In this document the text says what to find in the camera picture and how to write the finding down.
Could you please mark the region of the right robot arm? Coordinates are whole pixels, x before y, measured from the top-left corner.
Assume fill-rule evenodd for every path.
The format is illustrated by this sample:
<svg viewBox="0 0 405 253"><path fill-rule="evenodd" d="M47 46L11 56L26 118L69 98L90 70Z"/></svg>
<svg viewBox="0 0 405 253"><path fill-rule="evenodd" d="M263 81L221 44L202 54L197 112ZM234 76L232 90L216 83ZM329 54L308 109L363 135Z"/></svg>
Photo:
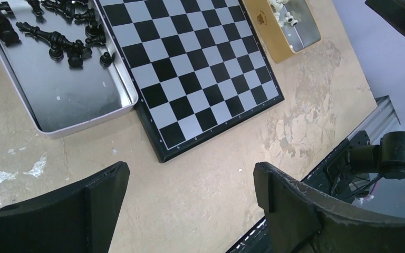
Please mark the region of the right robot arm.
<svg viewBox="0 0 405 253"><path fill-rule="evenodd" d="M353 199L380 179L405 179L405 131L379 144L343 141L321 163L325 186L298 181L268 162L254 168L273 252L405 252L405 218L368 211Z"/></svg>

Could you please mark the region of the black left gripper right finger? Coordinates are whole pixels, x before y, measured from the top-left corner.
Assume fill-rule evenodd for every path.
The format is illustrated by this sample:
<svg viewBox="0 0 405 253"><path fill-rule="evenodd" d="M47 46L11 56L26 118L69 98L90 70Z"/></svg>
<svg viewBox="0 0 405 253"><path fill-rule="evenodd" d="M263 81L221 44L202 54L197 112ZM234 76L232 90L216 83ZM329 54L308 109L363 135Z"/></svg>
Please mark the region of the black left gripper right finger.
<svg viewBox="0 0 405 253"><path fill-rule="evenodd" d="M405 252L405 218L353 206L268 162L253 176L273 252Z"/></svg>

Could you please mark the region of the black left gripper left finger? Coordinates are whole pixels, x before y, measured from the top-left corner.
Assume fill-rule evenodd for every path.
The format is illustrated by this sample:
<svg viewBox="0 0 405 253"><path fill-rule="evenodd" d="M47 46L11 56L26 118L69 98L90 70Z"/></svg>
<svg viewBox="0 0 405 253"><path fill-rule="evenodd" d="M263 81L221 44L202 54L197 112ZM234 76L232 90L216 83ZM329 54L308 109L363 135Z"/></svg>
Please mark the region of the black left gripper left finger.
<svg viewBox="0 0 405 253"><path fill-rule="evenodd" d="M129 175L128 165L119 161L0 208L0 252L108 252Z"/></svg>

